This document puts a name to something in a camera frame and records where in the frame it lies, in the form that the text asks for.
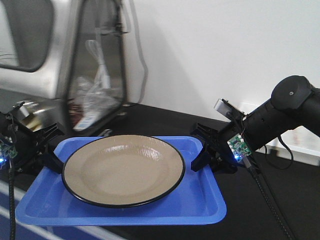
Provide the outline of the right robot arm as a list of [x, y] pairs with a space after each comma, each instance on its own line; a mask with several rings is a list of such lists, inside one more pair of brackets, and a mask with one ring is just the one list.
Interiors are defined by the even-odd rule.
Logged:
[[220, 130], [195, 124], [191, 134], [203, 141], [203, 148], [191, 162], [194, 172], [205, 166], [224, 173], [234, 173], [238, 166], [248, 168], [254, 151], [299, 126], [320, 134], [320, 90], [304, 76], [280, 81], [270, 99], [249, 114], [225, 99], [219, 99], [214, 109], [230, 122]]

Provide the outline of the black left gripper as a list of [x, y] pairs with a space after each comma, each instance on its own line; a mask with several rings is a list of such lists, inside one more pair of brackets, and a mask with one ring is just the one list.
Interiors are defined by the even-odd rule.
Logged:
[[[35, 158], [40, 151], [42, 142], [47, 143], [57, 136], [63, 136], [63, 126], [57, 122], [37, 131], [32, 131], [11, 113], [0, 113], [0, 140], [10, 141], [15, 144], [18, 152], [13, 159], [0, 160], [2, 172], [13, 168], [17, 170]], [[62, 174], [64, 163], [55, 155], [53, 149], [46, 145], [44, 151], [39, 155], [38, 162], [57, 174]]]

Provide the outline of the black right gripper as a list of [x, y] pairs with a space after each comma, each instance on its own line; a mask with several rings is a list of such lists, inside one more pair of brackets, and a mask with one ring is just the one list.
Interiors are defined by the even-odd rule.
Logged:
[[191, 170], [198, 172], [209, 166], [213, 173], [235, 173], [238, 167], [249, 169], [251, 173], [259, 173], [260, 169], [252, 153], [241, 162], [236, 162], [227, 141], [240, 134], [243, 137], [242, 119], [233, 119], [224, 128], [217, 130], [196, 122], [190, 134], [205, 143], [197, 157], [191, 162]]

